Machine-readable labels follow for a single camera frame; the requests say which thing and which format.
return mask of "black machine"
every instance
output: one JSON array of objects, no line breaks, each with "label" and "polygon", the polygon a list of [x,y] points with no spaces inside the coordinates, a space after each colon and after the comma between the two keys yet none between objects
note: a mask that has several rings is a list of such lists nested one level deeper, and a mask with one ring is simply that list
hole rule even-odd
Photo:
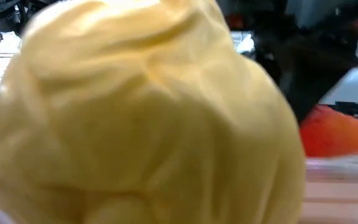
[{"label": "black machine", "polygon": [[[0,0],[0,32],[20,36],[36,12],[57,0]],[[358,67],[358,0],[217,0],[232,30],[250,31],[248,55],[276,81],[302,122]]]}]

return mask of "wooden table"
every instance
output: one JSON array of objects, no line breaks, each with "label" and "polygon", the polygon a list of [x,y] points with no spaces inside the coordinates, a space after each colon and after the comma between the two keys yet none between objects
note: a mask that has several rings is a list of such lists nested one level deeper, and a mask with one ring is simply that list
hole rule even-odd
[{"label": "wooden table", "polygon": [[[358,156],[308,160],[300,224],[358,224]],[[0,212],[0,224],[12,224]]]}]

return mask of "wooden surface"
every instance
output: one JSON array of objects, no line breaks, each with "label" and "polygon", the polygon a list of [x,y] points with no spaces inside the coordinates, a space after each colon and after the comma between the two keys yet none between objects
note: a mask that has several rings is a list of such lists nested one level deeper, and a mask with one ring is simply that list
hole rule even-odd
[{"label": "wooden surface", "polygon": [[[307,165],[300,224],[358,224],[358,156]],[[11,224],[1,212],[0,224]]]}]

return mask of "yellow dough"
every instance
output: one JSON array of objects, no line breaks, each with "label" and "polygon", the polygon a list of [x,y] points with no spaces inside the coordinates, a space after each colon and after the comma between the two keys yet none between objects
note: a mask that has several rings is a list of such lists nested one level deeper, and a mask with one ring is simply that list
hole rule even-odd
[{"label": "yellow dough", "polygon": [[304,178],[289,105],[212,0],[56,4],[2,79],[16,224],[297,223]]}]

